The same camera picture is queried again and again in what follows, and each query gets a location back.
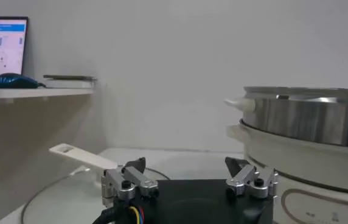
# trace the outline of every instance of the white wall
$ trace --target white wall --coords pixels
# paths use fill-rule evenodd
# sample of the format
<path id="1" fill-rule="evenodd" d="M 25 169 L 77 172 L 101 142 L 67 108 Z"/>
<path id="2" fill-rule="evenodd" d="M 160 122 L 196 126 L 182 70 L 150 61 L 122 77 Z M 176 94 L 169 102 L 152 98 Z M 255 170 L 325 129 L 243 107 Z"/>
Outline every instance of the white wall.
<path id="1" fill-rule="evenodd" d="M 348 88 L 345 0 L 0 0 L 0 15 L 31 18 L 29 74 L 99 78 L 90 134 L 111 146 L 241 150 L 222 101 L 243 86 Z"/>

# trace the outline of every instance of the metal bracket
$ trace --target metal bracket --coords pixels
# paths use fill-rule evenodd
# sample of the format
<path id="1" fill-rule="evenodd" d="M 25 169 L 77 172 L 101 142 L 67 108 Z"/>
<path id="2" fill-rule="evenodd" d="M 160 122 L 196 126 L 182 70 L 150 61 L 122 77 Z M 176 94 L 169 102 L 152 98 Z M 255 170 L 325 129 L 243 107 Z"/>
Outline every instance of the metal bracket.
<path id="1" fill-rule="evenodd" d="M 259 177 L 250 183 L 250 195 L 255 198 L 267 198 L 269 195 L 275 196 L 277 176 L 278 173 L 274 169 L 264 168 Z"/>
<path id="2" fill-rule="evenodd" d="M 125 168 L 124 178 L 139 186 L 142 196 L 157 197 L 159 195 L 158 182 L 147 178 L 133 166 Z"/>
<path id="3" fill-rule="evenodd" d="M 111 187 L 114 189 L 114 194 L 120 200 L 129 201 L 135 197 L 136 186 L 124 179 L 124 177 L 116 170 L 110 169 L 104 171 L 102 178 L 102 197 L 111 195 Z"/>
<path id="4" fill-rule="evenodd" d="M 255 179 L 256 176 L 256 168 L 253 165 L 246 165 L 236 176 L 226 180 L 226 184 L 235 196 L 243 195 L 247 182 Z"/>

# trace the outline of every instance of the colored wires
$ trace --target colored wires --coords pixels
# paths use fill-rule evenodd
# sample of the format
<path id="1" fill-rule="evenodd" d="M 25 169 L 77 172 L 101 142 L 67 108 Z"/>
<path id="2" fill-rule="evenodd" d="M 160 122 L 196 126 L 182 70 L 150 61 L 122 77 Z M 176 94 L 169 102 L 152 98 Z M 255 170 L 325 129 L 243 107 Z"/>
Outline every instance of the colored wires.
<path id="1" fill-rule="evenodd" d="M 137 210 L 134 206 L 130 206 L 130 209 L 135 213 L 136 215 L 136 223 L 137 224 L 143 224 L 143 216 L 144 213 L 140 212 L 139 210 Z"/>
<path id="2" fill-rule="evenodd" d="M 139 212 L 140 212 L 141 219 L 142 219 L 141 224 L 143 224 L 144 223 L 144 211 L 143 211 L 142 207 L 138 206 L 138 208 L 139 208 Z"/>

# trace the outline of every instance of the black base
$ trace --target black base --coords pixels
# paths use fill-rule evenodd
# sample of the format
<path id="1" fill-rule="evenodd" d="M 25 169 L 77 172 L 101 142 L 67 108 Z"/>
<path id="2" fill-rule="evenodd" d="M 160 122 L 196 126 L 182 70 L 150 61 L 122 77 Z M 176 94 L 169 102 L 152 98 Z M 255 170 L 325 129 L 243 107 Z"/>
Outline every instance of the black base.
<path id="1" fill-rule="evenodd" d="M 144 209 L 145 224 L 272 224 L 273 222 L 271 197 L 259 200 L 246 194 L 230 198 L 226 194 L 225 180 L 158 182 L 160 195 L 156 200 L 137 196 L 131 202 Z M 132 212 L 116 221 L 116 224 L 135 223 L 136 218 Z"/>

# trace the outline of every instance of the pot handle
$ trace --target pot handle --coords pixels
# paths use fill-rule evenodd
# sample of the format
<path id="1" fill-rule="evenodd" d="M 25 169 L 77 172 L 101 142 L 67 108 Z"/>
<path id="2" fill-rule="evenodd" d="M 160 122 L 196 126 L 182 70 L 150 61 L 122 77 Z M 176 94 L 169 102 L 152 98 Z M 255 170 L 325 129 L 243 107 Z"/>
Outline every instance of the pot handle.
<path id="1" fill-rule="evenodd" d="M 254 112 L 255 111 L 255 100 L 247 98 L 235 98 L 235 99 L 226 99 L 224 103 L 230 107 L 234 107 L 242 112 Z"/>

